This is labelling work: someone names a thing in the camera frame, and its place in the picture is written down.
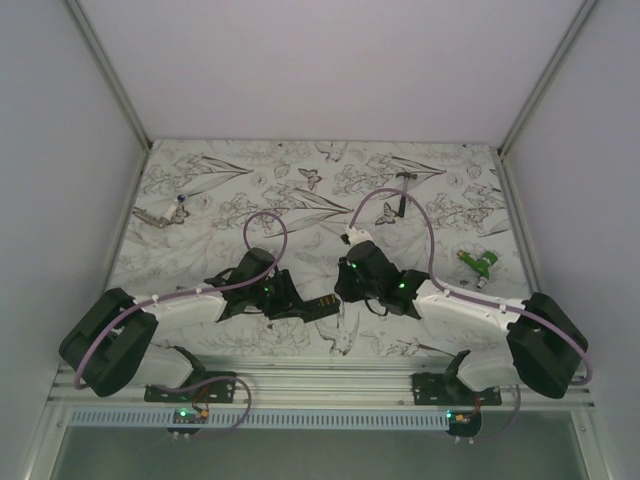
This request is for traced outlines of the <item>black fuse box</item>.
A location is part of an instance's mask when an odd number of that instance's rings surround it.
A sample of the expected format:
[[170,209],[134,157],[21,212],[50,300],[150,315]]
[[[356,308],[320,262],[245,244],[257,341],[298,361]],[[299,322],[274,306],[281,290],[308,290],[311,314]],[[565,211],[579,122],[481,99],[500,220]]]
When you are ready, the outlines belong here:
[[299,317],[305,322],[313,322],[322,318],[336,315],[340,312],[340,300],[329,294],[323,297],[305,301],[302,304]]

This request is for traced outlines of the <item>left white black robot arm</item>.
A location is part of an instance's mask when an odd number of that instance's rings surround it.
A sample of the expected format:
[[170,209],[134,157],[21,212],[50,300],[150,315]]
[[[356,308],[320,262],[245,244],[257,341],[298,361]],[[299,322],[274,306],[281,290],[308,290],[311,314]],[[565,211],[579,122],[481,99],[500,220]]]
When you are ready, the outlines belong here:
[[306,302],[276,257],[249,249],[239,264],[193,290],[163,296],[106,291],[62,341],[59,353],[75,371],[74,387],[109,397],[134,380],[179,400],[197,399],[213,373],[196,354],[172,344],[175,330],[259,313],[269,320],[306,319]]

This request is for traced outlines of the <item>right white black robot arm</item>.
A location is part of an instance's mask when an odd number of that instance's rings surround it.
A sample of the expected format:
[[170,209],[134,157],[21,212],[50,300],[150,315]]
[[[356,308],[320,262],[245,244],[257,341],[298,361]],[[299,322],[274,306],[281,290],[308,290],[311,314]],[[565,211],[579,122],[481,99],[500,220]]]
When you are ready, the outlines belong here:
[[349,228],[341,239],[348,251],[338,262],[335,291],[343,301],[375,300],[390,314],[444,329],[452,357],[443,375],[449,401],[462,405],[487,389],[518,384],[564,397],[588,343],[552,298],[468,292],[430,272],[399,270],[364,230]]

